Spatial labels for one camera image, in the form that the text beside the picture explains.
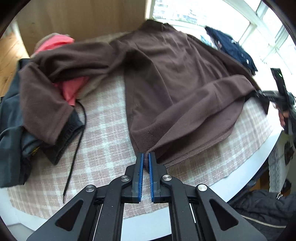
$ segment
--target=black jacket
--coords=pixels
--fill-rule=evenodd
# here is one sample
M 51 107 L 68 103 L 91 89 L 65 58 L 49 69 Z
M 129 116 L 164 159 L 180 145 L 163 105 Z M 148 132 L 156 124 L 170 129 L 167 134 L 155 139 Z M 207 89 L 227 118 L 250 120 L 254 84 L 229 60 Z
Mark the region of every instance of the black jacket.
M 255 190 L 246 193 L 231 206 L 239 214 L 246 217 L 273 226 L 282 226 L 269 227 L 247 219 L 268 241 L 284 240 L 280 239 L 280 235 L 285 230 L 284 227 L 292 221 L 292 216 L 296 211 L 296 193 L 279 199 L 276 197 L 277 193 L 270 193 L 267 190 Z

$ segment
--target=zipper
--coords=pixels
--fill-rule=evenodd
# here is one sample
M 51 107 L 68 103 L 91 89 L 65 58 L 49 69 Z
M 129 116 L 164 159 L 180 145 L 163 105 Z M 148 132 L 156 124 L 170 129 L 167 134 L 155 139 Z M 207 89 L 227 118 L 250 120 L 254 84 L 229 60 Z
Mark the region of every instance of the zipper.
M 271 228 L 277 228 L 277 229 L 284 229 L 284 228 L 286 228 L 286 226 L 272 225 L 272 224 L 269 224 L 269 223 L 261 222 L 261 221 L 259 221 L 259 220 L 257 220 L 257 219 L 254 219 L 254 218 L 247 217 L 247 216 L 245 216 L 245 215 L 241 215 L 241 216 L 242 216 L 243 218 L 245 218 L 245 219 L 251 220 L 251 221 L 253 221 L 253 222 L 255 222 L 255 223 L 259 223 L 259 224 L 262 224 L 262 225 L 264 225 L 264 226 L 268 226 L 268 227 L 271 227 Z

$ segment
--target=human hand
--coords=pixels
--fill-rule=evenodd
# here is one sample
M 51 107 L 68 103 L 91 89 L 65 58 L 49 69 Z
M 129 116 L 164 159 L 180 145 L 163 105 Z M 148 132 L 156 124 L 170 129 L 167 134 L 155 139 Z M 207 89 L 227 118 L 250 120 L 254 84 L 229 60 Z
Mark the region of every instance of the human hand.
M 286 110 L 283 113 L 281 113 L 279 111 L 279 120 L 281 122 L 281 126 L 284 127 L 285 126 L 285 119 L 284 118 L 288 118 L 289 117 L 289 111 Z

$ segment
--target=wooden floor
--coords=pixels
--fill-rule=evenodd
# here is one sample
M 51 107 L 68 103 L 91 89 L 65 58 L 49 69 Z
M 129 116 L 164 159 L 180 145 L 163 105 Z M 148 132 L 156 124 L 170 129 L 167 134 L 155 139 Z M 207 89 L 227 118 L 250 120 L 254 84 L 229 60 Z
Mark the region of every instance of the wooden floor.
M 29 55 L 18 38 L 11 33 L 0 40 L 0 97 L 9 89 L 14 77 L 17 61 Z

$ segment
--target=wooden wall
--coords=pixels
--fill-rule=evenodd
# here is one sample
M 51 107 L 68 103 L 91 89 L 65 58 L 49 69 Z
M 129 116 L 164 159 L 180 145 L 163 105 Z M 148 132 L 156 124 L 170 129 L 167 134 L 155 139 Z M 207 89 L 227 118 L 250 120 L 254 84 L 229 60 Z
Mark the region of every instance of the wooden wall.
M 69 34 L 76 41 L 132 31 L 145 20 L 146 0 L 31 0 L 17 15 L 29 55 L 50 33 Z

